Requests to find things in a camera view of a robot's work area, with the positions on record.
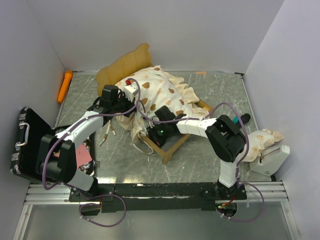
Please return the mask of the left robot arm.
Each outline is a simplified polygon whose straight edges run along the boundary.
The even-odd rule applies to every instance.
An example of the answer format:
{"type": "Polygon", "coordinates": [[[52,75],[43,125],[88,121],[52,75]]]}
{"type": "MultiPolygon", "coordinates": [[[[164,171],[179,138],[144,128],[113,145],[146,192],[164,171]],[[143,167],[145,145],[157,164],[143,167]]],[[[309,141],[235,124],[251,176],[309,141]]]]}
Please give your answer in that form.
{"type": "Polygon", "coordinates": [[[51,179],[81,190],[80,194],[87,201],[95,200],[99,195],[98,180],[79,169],[76,150],[113,117],[129,117],[136,109],[139,98],[140,88],[136,83],[130,83],[123,89],[107,84],[102,89],[102,95],[94,100],[79,120],[55,135],[44,135],[40,140],[35,167],[42,176],[44,189],[50,189],[46,181],[51,179]]]}

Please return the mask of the bear print bed mattress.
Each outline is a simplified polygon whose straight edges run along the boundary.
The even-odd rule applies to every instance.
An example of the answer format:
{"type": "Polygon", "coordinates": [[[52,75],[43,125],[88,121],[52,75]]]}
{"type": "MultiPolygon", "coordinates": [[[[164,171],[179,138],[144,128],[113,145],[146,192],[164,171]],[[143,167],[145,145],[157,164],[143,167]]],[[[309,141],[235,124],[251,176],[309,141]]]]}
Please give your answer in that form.
{"type": "Polygon", "coordinates": [[[163,71],[160,65],[126,74],[116,80],[114,85],[122,90],[129,78],[138,82],[141,91],[141,103],[138,108],[150,119],[157,119],[155,111],[162,106],[168,107],[175,116],[185,114],[188,117],[203,119],[209,114],[208,110],[196,105],[200,99],[194,89],[185,83],[184,78],[163,71]]]}

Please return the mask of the small bear print pillow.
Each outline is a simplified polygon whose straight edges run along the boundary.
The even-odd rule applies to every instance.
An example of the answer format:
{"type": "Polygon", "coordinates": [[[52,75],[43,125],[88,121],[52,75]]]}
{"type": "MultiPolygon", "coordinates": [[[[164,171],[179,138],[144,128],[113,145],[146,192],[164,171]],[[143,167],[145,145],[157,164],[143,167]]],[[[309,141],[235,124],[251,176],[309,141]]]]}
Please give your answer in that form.
{"type": "Polygon", "coordinates": [[[242,162],[253,162],[266,148],[283,140],[284,137],[277,131],[269,129],[256,130],[248,135],[249,150],[242,162]]]}

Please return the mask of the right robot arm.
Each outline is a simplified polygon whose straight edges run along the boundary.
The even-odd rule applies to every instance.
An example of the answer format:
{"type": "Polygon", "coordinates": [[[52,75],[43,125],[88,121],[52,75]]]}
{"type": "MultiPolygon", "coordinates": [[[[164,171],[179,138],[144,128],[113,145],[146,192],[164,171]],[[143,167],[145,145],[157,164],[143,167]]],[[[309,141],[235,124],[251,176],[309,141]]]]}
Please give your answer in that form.
{"type": "Polygon", "coordinates": [[[147,128],[149,139],[162,147],[174,135],[195,135],[210,142],[215,154],[220,159],[218,193],[223,199],[230,199],[235,193],[239,155],[245,150],[246,137],[241,131],[251,119],[248,113],[233,120],[227,115],[218,118],[190,117],[185,113],[175,115],[168,107],[162,106],[155,112],[147,128]]]}

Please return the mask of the wooden pet bed frame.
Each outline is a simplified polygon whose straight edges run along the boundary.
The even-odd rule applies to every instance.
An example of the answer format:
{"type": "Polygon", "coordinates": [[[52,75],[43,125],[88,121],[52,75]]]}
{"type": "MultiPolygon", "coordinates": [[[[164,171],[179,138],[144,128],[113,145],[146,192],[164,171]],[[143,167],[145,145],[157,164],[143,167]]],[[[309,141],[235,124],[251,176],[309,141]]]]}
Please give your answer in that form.
{"type": "MultiPolygon", "coordinates": [[[[124,56],[117,59],[110,66],[102,68],[96,74],[97,93],[102,95],[102,90],[105,85],[114,85],[116,80],[119,80],[121,77],[126,74],[132,74],[134,71],[139,71],[144,68],[154,67],[151,63],[151,54],[149,53],[149,45],[143,43],[139,45],[135,50],[125,54],[124,56]]],[[[198,107],[204,108],[211,111],[212,108],[199,99],[199,102],[196,103],[198,107]]],[[[189,137],[187,134],[181,136],[168,150],[165,150],[162,147],[157,146],[153,143],[149,137],[147,128],[153,126],[152,122],[144,120],[142,117],[144,114],[143,111],[134,112],[129,117],[118,116],[116,120],[118,124],[125,130],[130,131],[131,144],[135,145],[138,140],[145,142],[148,147],[151,149],[151,152],[157,152],[162,157],[163,164],[166,164],[173,153],[186,141],[189,137]]]]}

